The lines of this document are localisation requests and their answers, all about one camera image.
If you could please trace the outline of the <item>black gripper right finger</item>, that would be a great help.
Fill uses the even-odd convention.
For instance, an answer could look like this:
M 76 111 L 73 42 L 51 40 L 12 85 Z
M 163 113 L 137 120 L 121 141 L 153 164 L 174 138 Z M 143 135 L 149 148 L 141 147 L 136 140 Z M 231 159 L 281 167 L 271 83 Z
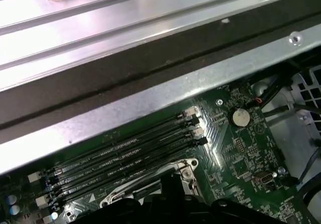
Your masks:
M 283 223 L 228 199 L 207 205 L 197 196 L 185 194 L 180 175 L 174 174 L 173 182 L 175 215 L 182 218 L 183 223 Z

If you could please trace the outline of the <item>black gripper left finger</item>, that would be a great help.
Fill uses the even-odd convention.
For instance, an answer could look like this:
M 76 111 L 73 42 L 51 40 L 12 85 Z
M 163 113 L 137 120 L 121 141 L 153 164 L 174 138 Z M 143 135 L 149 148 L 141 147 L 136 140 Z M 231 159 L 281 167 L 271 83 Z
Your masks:
M 147 195 L 143 203 L 139 196 L 125 196 L 99 210 L 100 223 L 170 223 L 175 214 L 175 174 L 166 172 L 153 177 L 159 181 L 161 193 Z

